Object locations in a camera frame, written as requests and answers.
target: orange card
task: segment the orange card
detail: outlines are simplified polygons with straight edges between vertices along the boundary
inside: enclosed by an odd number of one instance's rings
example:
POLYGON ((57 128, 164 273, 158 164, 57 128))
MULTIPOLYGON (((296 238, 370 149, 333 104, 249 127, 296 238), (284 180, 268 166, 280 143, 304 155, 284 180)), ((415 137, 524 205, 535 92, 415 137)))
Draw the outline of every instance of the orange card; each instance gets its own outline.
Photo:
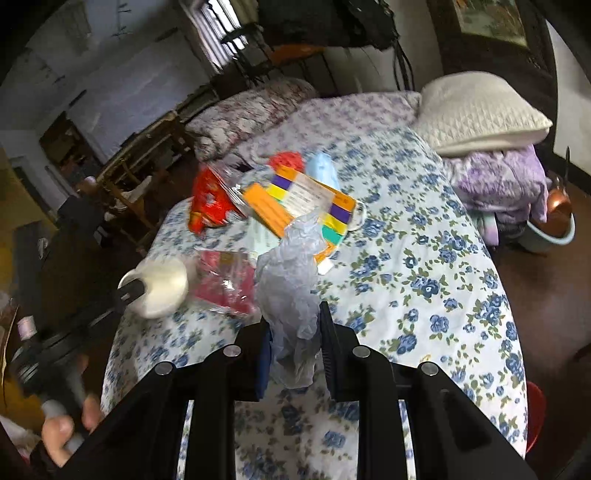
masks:
POLYGON ((283 238, 285 227, 293 220, 287 210, 258 183, 248 187, 243 196, 271 232, 283 238))

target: window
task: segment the window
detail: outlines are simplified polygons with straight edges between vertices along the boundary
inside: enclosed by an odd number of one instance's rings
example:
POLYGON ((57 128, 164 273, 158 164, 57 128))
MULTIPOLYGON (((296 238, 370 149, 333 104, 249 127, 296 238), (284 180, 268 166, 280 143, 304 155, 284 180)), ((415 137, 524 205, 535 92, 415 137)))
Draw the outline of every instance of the window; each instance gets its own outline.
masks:
POLYGON ((247 44, 245 37, 225 44, 220 42, 226 34, 240 27, 230 0, 207 0, 205 3, 197 0, 192 4, 191 13, 207 56, 221 70, 247 44))

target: red packet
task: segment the red packet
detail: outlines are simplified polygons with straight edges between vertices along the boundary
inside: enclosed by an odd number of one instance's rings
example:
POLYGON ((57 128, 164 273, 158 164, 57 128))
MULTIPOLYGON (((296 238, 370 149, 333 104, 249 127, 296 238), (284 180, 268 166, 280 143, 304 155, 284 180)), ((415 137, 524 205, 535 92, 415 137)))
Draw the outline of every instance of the red packet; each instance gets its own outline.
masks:
POLYGON ((210 167, 203 168, 193 183, 189 230, 201 233, 204 227, 224 226, 243 217, 230 200, 219 176, 210 167))

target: cushion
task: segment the cushion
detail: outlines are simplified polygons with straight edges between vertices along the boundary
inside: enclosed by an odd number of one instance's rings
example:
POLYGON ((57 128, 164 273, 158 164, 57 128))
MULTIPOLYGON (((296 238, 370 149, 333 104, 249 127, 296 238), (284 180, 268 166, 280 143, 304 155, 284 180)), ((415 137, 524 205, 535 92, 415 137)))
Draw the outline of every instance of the cushion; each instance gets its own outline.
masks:
POLYGON ((233 95, 197 115, 186 128, 196 136, 195 155, 202 161, 224 156, 232 147, 261 134, 318 96, 309 83, 293 78, 272 80, 233 95))
POLYGON ((434 80, 423 89, 411 127, 438 154, 450 157, 536 144, 551 126, 504 79, 464 72, 434 80))

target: wooden chair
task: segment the wooden chair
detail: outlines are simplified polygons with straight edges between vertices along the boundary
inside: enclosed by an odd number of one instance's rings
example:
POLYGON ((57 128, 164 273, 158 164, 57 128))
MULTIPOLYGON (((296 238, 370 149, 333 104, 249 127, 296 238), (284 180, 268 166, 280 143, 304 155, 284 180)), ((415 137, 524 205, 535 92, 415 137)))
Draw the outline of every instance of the wooden chair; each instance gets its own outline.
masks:
POLYGON ((167 171, 169 165, 159 164, 161 153, 165 147, 170 147, 173 157, 188 157, 190 161, 196 162, 193 143, 193 137, 185 131, 178 114, 174 111, 167 112, 139 134, 130 137, 107 162, 97 178, 85 179, 79 183, 77 190, 79 193, 96 196, 102 206, 115 217, 112 222, 119 231, 135 245, 141 255, 145 256, 146 248, 158 232, 168 211, 157 201, 156 195, 152 195, 154 203, 159 204, 159 212, 156 221, 150 220, 146 211, 146 196, 154 193, 163 184, 168 184, 178 194, 179 199, 181 197, 170 179, 167 171), (152 180, 148 188, 135 201, 130 202, 124 192, 136 188, 149 175, 152 176, 152 180), (125 208, 116 208, 117 201, 125 208), (126 218, 129 216, 137 218, 147 229, 139 238, 128 228, 129 222, 126 222, 126 218))

